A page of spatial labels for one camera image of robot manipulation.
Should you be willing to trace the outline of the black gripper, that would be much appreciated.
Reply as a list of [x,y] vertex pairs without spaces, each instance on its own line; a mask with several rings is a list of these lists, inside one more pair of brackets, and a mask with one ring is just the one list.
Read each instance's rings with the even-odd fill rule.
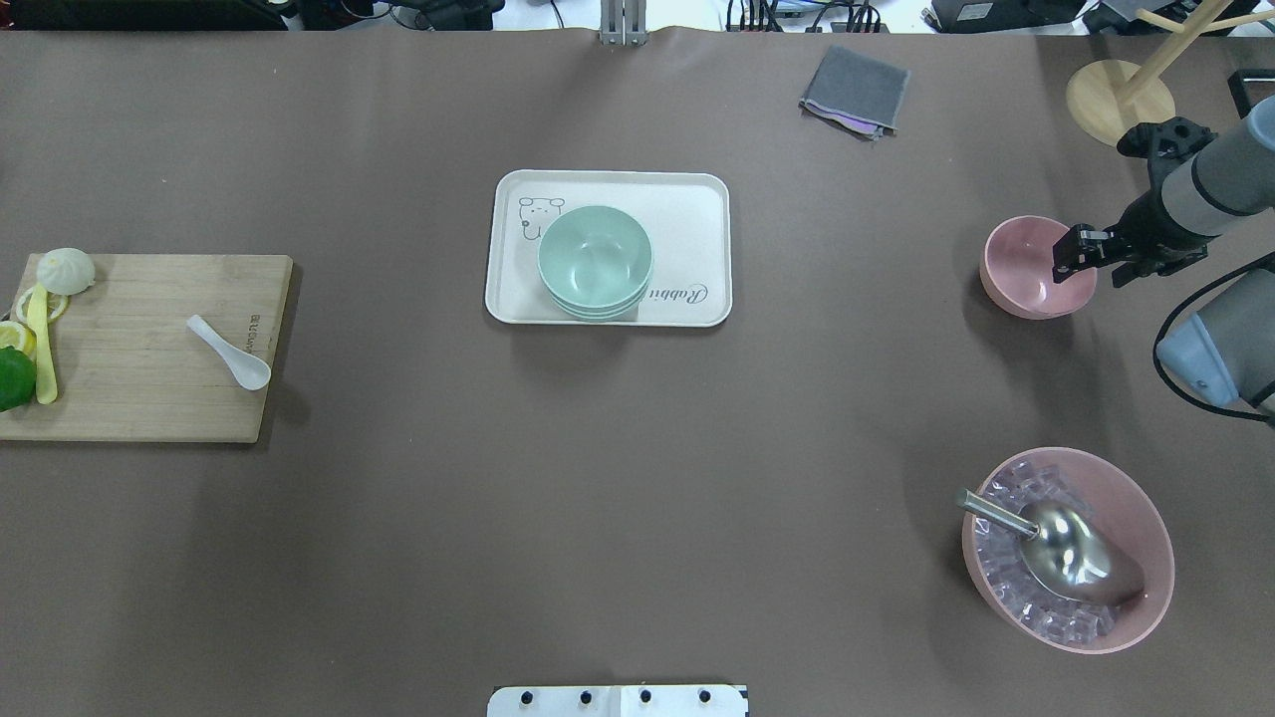
[[1111,279],[1121,290],[1135,279],[1169,276],[1206,258],[1213,240],[1176,223],[1164,202],[1145,191],[1111,227],[1070,227],[1053,245],[1052,281],[1065,283],[1082,270],[1116,264]]

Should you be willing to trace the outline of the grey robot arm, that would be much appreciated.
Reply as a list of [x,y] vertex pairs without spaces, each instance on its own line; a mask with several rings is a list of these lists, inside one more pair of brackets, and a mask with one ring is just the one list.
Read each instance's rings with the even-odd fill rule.
[[[1207,245],[1274,204],[1272,101],[1215,134],[1184,117],[1139,122],[1117,144],[1148,163],[1150,186],[1105,230],[1075,225],[1052,250],[1062,283],[1090,268],[1112,282],[1182,270]],[[1230,418],[1272,422],[1272,256],[1193,291],[1153,339],[1153,370],[1184,402]]]

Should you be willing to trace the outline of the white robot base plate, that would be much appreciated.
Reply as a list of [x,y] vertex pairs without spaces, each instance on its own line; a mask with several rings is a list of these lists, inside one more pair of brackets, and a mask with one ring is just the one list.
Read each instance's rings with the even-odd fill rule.
[[505,686],[487,716],[748,716],[746,688],[714,684]]

